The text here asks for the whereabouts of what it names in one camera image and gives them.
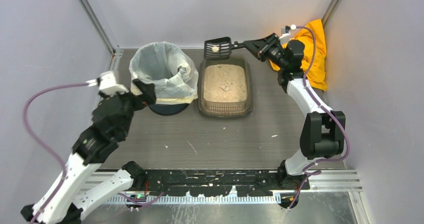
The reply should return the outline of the black litter scoop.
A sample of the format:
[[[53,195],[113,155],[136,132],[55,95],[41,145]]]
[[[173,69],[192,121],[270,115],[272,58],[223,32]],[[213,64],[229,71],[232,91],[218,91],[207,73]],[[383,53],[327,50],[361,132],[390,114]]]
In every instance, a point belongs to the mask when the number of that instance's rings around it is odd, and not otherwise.
[[[245,44],[237,41],[232,43],[228,36],[210,39],[204,42],[203,57],[206,60],[225,60],[230,57],[233,49],[245,47]]]

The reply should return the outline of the brown plastic litter box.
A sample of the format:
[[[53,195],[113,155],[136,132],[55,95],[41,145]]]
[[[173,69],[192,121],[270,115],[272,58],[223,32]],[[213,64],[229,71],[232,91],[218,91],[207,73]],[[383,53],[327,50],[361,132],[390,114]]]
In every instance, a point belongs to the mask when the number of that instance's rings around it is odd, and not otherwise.
[[[235,118],[252,112],[252,73],[245,57],[231,55],[225,60],[205,59],[200,70],[198,108],[202,114]]]

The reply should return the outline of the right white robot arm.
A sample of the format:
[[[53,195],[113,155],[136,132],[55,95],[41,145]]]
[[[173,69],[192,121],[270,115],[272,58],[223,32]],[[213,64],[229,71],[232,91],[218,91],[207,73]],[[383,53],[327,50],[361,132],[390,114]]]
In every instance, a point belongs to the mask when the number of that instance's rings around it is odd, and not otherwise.
[[[270,60],[280,70],[277,81],[284,92],[298,105],[305,120],[299,138],[299,149],[281,162],[276,181],[280,186],[298,184],[308,176],[307,170],[319,162],[328,161],[344,151],[343,129],[346,117],[333,111],[313,91],[306,73],[301,68],[305,45],[290,40],[281,45],[278,35],[243,42],[244,47],[258,60]]]

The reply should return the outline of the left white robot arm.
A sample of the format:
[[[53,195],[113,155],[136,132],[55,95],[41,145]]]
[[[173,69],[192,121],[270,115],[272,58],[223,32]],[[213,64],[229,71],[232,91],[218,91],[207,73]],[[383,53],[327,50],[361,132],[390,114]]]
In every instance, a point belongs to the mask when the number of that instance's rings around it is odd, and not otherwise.
[[[146,84],[139,79],[134,79],[132,83],[139,89],[139,95],[131,93],[115,79],[107,81],[105,78],[97,78],[80,84],[82,87],[97,86],[101,102],[92,112],[91,125],[81,132],[67,161],[31,129],[28,109],[35,98],[31,97],[26,102],[23,122],[27,132],[59,162],[62,171],[37,203],[21,209],[25,221],[30,224],[80,224],[110,197],[145,185],[143,169],[130,161],[109,180],[89,191],[81,191],[86,180],[126,139],[134,113],[156,103],[154,84]]]

